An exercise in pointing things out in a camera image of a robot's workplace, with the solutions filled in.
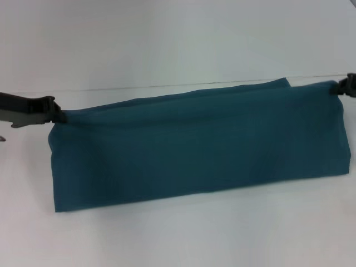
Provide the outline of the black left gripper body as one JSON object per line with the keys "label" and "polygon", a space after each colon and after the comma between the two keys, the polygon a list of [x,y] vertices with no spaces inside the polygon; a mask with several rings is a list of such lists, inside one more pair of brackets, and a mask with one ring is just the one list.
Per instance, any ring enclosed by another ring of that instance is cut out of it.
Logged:
{"label": "black left gripper body", "polygon": [[26,98],[1,93],[1,121],[12,123],[12,128],[45,123],[41,98]]}

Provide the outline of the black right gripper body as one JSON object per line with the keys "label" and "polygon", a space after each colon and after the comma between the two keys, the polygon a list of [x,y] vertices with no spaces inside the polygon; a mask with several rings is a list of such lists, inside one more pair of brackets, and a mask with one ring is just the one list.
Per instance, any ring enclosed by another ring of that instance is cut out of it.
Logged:
{"label": "black right gripper body", "polygon": [[344,92],[347,96],[356,98],[355,73],[348,73],[344,84]]}

